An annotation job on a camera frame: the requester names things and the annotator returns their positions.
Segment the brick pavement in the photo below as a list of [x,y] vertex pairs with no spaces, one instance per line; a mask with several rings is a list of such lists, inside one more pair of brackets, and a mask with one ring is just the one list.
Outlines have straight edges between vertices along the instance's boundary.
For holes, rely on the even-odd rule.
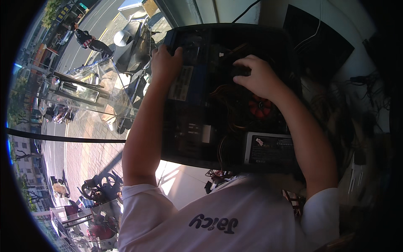
[[[105,32],[101,41],[107,45],[113,43],[113,36],[119,30],[122,30],[127,20],[122,16],[113,21],[114,27],[110,26]],[[163,17],[153,25],[152,31],[160,31],[153,35],[156,42],[161,41],[168,30],[169,26]],[[93,55],[88,64],[97,60],[96,54]],[[84,137],[96,139],[125,139],[128,131],[122,135],[116,131],[110,131],[108,126],[101,120],[102,113],[80,109],[77,112],[74,121],[70,122],[67,128],[66,136],[68,137]],[[81,188],[84,180],[91,179],[94,175],[100,174],[105,168],[113,170],[118,176],[123,178],[122,164],[120,161],[120,153],[124,144],[89,144],[89,143],[66,143],[66,177],[71,185],[71,199],[76,201],[80,196],[77,186]]]

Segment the parked car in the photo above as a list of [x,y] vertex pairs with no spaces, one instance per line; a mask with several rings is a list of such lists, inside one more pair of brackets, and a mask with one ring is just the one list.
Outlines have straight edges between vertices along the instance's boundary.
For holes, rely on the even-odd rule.
[[41,140],[35,139],[33,142],[34,142],[35,147],[36,147],[36,152],[42,153]]
[[64,45],[67,43],[67,41],[70,39],[71,35],[73,34],[73,31],[66,31],[63,36],[62,39],[59,41],[60,45]]

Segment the helmet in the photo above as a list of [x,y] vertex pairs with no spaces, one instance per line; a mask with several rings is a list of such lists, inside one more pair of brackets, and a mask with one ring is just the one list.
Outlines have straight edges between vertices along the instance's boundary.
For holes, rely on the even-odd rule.
[[113,38],[113,42],[117,46],[126,46],[131,34],[128,31],[118,31]]

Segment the red fan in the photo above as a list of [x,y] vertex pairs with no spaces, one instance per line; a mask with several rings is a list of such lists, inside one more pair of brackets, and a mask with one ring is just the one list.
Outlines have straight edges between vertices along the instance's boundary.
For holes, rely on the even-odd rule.
[[253,99],[249,101],[250,112],[259,120],[265,119],[270,114],[272,102],[255,94],[252,98]]

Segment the person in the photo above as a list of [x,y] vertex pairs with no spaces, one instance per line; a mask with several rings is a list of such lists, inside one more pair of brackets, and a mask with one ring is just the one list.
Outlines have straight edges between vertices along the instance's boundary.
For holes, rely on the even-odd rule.
[[156,184],[165,97],[182,67],[182,48],[152,52],[152,81],[123,149],[124,211],[119,251],[313,251],[339,237],[336,161],[319,125],[270,65],[249,55],[251,69],[233,81],[282,112],[306,179],[303,215],[262,176],[240,174],[177,210]]
[[109,58],[112,56],[113,52],[107,45],[97,40],[94,36],[90,35],[88,31],[82,31],[78,29],[78,23],[72,22],[69,25],[69,31],[74,31],[77,42],[81,45],[82,48],[89,48],[96,52],[100,52],[102,58]]

